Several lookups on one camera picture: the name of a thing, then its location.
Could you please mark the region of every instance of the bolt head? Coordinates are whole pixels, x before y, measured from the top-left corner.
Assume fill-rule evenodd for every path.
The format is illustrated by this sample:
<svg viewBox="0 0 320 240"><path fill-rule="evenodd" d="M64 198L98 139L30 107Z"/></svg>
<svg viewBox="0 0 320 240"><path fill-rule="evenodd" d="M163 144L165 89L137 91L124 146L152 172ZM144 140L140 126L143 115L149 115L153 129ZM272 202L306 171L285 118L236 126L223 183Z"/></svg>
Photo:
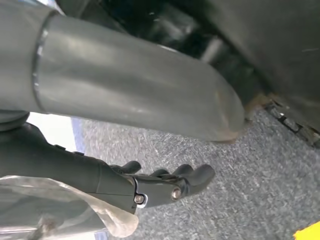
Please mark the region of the bolt head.
<svg viewBox="0 0 320 240"><path fill-rule="evenodd" d="M134 197L134 202L136 204L143 204L145 201L145 197L143 195L136 195Z"/></svg>
<svg viewBox="0 0 320 240"><path fill-rule="evenodd" d="M173 200L178 200L181 197L181 194L181 189L180 189L179 187L176 187L172 191L171 196Z"/></svg>

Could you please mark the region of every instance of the clear plastic sheet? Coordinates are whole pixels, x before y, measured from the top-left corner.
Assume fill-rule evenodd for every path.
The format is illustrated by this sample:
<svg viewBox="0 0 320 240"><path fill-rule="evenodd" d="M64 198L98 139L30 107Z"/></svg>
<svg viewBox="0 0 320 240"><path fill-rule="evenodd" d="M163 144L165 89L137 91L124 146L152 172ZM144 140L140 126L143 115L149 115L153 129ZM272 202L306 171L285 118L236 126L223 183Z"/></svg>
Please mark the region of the clear plastic sheet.
<svg viewBox="0 0 320 240"><path fill-rule="evenodd" d="M135 215L49 178L0 178L0 240L125 238Z"/></svg>

